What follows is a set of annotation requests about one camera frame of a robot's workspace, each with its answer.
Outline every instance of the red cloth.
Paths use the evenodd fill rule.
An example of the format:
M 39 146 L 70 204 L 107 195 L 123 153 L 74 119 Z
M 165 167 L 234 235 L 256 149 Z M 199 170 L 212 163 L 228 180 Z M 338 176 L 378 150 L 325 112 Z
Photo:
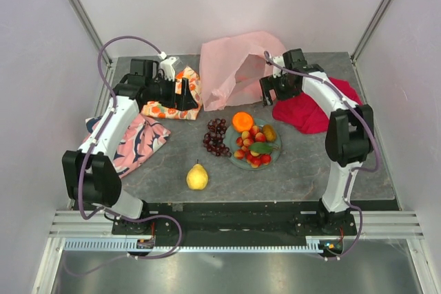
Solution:
M 357 92 L 346 81 L 336 78 L 329 80 L 348 98 L 361 105 Z M 278 101 L 273 108 L 276 120 L 293 125 L 303 134 L 318 134 L 328 130 L 329 119 L 316 102 L 305 93 L 284 101 Z

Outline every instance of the bowl of fruit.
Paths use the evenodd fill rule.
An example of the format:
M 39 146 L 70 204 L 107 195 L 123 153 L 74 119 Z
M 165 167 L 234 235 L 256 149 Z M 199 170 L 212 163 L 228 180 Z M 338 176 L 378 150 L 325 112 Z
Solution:
M 247 120 L 235 122 L 238 114 L 247 116 Z M 246 170 L 261 170 L 276 162 L 282 148 L 276 130 L 265 120 L 252 118 L 246 113 L 238 114 L 233 117 L 233 125 L 228 127 L 223 139 L 231 153 L 231 162 Z

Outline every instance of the pear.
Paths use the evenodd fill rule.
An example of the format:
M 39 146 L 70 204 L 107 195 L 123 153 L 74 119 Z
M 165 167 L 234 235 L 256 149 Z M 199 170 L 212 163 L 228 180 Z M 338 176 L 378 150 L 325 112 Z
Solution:
M 187 185 L 190 189 L 204 189 L 208 183 L 208 174 L 202 165 L 196 163 L 187 174 Z

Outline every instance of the folded cloth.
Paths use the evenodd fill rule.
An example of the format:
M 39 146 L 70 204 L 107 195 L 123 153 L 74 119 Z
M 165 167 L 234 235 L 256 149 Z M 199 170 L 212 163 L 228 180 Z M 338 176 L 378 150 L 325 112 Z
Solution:
M 348 98 L 362 104 L 357 92 L 346 81 L 336 78 L 329 80 Z M 305 93 L 278 101 L 273 108 L 273 118 L 293 125 L 303 134 L 318 134 L 328 130 L 329 119 L 310 96 Z
M 91 134 L 102 116 L 89 118 L 85 126 Z M 138 114 L 127 128 L 113 157 L 119 178 L 142 165 L 155 151 L 167 142 L 170 131 L 153 118 Z
M 174 108 L 162 106 L 158 101 L 149 101 L 144 105 L 142 114 L 150 117 L 175 118 L 176 120 L 196 120 L 202 107 L 201 98 L 201 79 L 199 75 L 190 67 L 186 67 L 176 75 L 176 92 L 181 94 L 182 78 L 187 78 L 190 85 L 190 93 L 198 103 L 198 107 L 190 110 L 180 111 Z

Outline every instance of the wall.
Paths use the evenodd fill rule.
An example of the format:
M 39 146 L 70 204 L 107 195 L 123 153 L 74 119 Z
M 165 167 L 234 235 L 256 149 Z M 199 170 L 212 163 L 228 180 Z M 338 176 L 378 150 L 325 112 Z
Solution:
M 380 0 L 81 0 L 100 38 L 150 39 L 170 54 L 199 53 L 224 36 L 267 30 L 287 48 L 352 52 Z M 120 42 L 111 56 L 153 54 Z
M 398 197 L 441 273 L 440 0 L 393 0 L 358 62 Z
M 0 0 L 0 284 L 29 293 L 54 211 L 61 157 L 97 100 L 96 51 L 68 0 Z

